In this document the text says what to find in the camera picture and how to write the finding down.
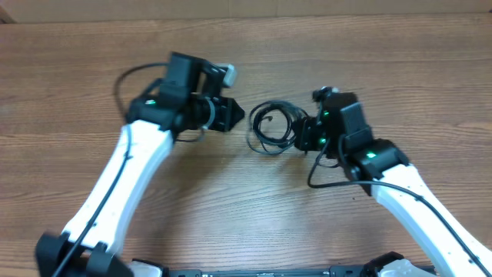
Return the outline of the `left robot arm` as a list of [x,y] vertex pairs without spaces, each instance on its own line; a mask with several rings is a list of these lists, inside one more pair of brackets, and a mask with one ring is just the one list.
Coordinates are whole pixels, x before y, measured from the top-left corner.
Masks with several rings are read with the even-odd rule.
[[222,96],[237,71],[178,52],[166,72],[122,108],[115,150],[89,197],[60,235],[45,233],[35,247],[41,276],[166,276],[164,266],[120,259],[131,219],[152,176],[188,130],[229,132],[244,118]]

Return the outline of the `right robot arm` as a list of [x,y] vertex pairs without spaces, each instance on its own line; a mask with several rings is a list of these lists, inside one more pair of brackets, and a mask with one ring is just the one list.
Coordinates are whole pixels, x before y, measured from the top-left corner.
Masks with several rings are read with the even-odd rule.
[[373,136],[353,92],[323,87],[312,98],[318,114],[295,122],[297,149],[336,160],[347,178],[337,186],[361,186],[402,224],[440,275],[491,274],[491,251],[453,217],[393,142]]

